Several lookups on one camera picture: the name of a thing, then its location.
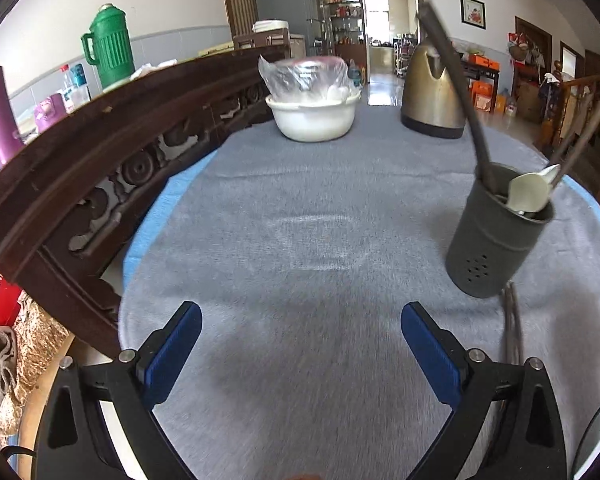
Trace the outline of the dark chopstick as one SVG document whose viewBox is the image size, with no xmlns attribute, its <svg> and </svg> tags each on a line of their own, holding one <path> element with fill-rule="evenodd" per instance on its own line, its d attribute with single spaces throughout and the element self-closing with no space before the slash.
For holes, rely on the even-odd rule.
<svg viewBox="0 0 600 480">
<path fill-rule="evenodd" d="M 452 48 L 451 40 L 446 34 L 436 9 L 430 0 L 425 0 L 420 5 L 418 19 L 426 32 L 427 38 L 438 51 L 441 62 L 449 74 L 454 91 L 460 100 L 460 107 L 468 122 L 472 144 L 474 144 L 478 179 L 489 192 L 494 194 L 496 191 L 496 181 L 492 170 L 490 152 L 488 144 L 486 144 L 482 125 L 471 104 L 460 58 Z"/>
<path fill-rule="evenodd" d="M 585 124 L 583 131 L 581 132 L 577 143 L 574 144 L 573 150 L 570 155 L 565 158 L 564 162 L 560 165 L 558 174 L 550 181 L 550 189 L 554 190 L 558 183 L 565 177 L 566 174 L 572 169 L 578 158 L 583 154 L 586 144 L 591 140 L 597 128 L 600 126 L 600 100 L 596 103 L 593 108 L 592 114 L 588 122 Z"/>
<path fill-rule="evenodd" d="M 514 364 L 515 345 L 513 331 L 513 311 L 509 302 L 508 286 L 502 291 L 502 306 L 504 311 L 504 344 L 505 344 L 505 359 L 508 364 Z"/>
<path fill-rule="evenodd" d="M 513 330 L 515 333 L 513 342 L 513 362 L 517 365 L 521 365 L 524 360 L 524 335 L 522 334 L 519 301 L 515 283 L 510 282 L 508 286 L 510 303 L 512 304 Z"/>
<path fill-rule="evenodd" d="M 559 164 L 562 158 L 565 155 L 565 152 L 568 150 L 569 145 L 576 137 L 578 133 L 581 132 L 586 115 L 588 114 L 588 108 L 591 105 L 593 99 L 592 93 L 586 94 L 582 99 L 580 99 L 580 104 L 578 105 L 576 112 L 574 113 L 573 120 L 570 124 L 570 127 L 567 131 L 567 135 L 562 139 L 562 143 L 558 146 L 557 150 L 554 151 L 552 157 L 548 161 L 550 165 Z"/>
</svg>

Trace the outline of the dark grey utensil holder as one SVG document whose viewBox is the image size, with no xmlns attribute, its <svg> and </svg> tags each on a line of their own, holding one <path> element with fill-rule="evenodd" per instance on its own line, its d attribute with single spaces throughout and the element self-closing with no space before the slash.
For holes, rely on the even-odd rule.
<svg viewBox="0 0 600 480">
<path fill-rule="evenodd" d="M 445 257 L 452 282 L 476 298 L 496 296 L 527 259 L 555 208 L 524 216 L 506 207 L 508 185 L 519 172 L 494 162 L 495 191 L 475 180 Z"/>
</svg>

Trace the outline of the dark carved wooden bench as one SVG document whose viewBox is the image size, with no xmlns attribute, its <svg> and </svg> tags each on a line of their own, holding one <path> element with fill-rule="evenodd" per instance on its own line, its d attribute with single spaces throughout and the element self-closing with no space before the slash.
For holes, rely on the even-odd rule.
<svg viewBox="0 0 600 480">
<path fill-rule="evenodd" d="M 102 274 L 174 174 L 271 118 L 268 46 L 196 58 L 104 93 L 0 171 L 0 273 L 78 338 L 116 356 L 119 295 Z"/>
</svg>

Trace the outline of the white ceramic spoon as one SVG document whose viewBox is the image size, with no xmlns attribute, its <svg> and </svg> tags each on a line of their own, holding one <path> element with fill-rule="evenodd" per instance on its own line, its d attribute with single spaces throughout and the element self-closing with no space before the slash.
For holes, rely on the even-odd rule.
<svg viewBox="0 0 600 480">
<path fill-rule="evenodd" d="M 535 214 L 541 211 L 550 200 L 553 182 L 559 171 L 559 165 L 552 165 L 541 171 L 513 178 L 508 185 L 506 207 L 517 214 Z"/>
</svg>

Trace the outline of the grey table cloth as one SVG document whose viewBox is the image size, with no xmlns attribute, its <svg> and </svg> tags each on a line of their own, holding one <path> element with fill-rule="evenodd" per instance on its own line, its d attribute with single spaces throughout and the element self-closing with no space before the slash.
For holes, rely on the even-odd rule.
<svg viewBox="0 0 600 480">
<path fill-rule="evenodd" d="M 204 327 L 156 417 L 201 479 L 403 479 L 448 417 L 404 341 L 411 301 L 504 356 L 498 298 L 444 259 L 474 180 L 469 139 L 423 136 L 361 105 L 326 143 L 272 122 L 173 177 L 123 261 L 119 339 L 184 301 Z"/>
</svg>

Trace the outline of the gold electric kettle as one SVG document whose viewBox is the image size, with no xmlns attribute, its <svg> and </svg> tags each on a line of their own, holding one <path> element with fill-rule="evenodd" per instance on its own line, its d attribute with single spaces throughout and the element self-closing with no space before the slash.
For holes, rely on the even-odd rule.
<svg viewBox="0 0 600 480">
<path fill-rule="evenodd" d="M 459 139 L 466 117 L 440 55 L 423 41 L 412 55 L 404 78 L 401 122 L 434 138 Z"/>
</svg>

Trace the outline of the wooden stair railing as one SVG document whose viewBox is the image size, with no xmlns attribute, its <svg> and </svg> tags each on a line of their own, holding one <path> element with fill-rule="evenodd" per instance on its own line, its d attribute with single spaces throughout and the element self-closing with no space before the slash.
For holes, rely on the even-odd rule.
<svg viewBox="0 0 600 480">
<path fill-rule="evenodd" d="M 547 125 L 535 142 L 600 204 L 600 75 L 564 81 Z"/>
</svg>

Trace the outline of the white plastic basin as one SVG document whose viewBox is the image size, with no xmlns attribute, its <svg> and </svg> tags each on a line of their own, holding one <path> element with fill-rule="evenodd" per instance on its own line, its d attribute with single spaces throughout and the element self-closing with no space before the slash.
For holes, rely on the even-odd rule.
<svg viewBox="0 0 600 480">
<path fill-rule="evenodd" d="M 276 102 L 272 96 L 267 96 L 265 103 L 272 110 L 278 130 L 287 139 L 317 143 L 339 139 L 349 132 L 360 99 L 361 91 L 357 91 L 340 103 L 304 106 Z"/>
</svg>

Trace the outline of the clear plastic bag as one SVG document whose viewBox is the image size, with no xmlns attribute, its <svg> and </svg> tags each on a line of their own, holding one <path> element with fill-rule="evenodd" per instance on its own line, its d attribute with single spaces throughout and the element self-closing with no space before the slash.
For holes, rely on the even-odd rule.
<svg viewBox="0 0 600 480">
<path fill-rule="evenodd" d="M 277 62 L 268 62 L 261 56 L 258 69 L 277 103 L 332 105 L 360 94 L 348 75 L 346 62 L 336 56 L 284 58 Z"/>
</svg>

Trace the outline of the green thermos jug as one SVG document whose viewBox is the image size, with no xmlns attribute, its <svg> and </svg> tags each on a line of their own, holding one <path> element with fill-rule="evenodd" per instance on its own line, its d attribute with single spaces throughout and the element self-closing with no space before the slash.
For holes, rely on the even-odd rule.
<svg viewBox="0 0 600 480">
<path fill-rule="evenodd" d="M 112 3 L 103 4 L 82 35 L 86 62 L 95 67 L 104 90 L 121 84 L 134 73 L 131 39 L 125 13 Z"/>
</svg>

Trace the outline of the dark chopstick in holder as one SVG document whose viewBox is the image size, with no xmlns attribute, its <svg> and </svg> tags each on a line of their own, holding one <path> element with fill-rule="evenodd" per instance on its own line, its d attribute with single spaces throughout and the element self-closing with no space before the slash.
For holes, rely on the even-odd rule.
<svg viewBox="0 0 600 480">
<path fill-rule="evenodd" d="M 427 38 L 438 51 L 441 62 L 449 74 L 454 91 L 460 100 L 460 107 L 468 122 L 472 144 L 474 144 L 478 179 L 489 192 L 494 194 L 496 191 L 496 181 L 492 170 L 490 152 L 488 144 L 486 144 L 482 125 L 471 104 L 460 58 L 452 48 L 451 40 L 446 34 L 436 9 L 430 0 L 425 0 L 420 5 L 418 19 L 426 32 Z"/>
</svg>

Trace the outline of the grey refrigerator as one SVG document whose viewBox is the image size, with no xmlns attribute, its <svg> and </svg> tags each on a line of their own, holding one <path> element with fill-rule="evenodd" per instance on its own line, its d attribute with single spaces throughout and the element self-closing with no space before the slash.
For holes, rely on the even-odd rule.
<svg viewBox="0 0 600 480">
<path fill-rule="evenodd" d="M 289 31 L 301 35 L 306 54 L 324 53 L 324 22 L 318 0 L 256 0 L 258 19 L 281 20 Z"/>
</svg>

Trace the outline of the framed wall picture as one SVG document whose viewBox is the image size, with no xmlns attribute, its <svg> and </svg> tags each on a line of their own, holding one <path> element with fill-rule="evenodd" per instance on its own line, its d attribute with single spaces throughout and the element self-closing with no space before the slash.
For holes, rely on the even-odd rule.
<svg viewBox="0 0 600 480">
<path fill-rule="evenodd" d="M 480 0 L 460 0 L 460 20 L 463 24 L 486 29 L 486 6 Z"/>
</svg>

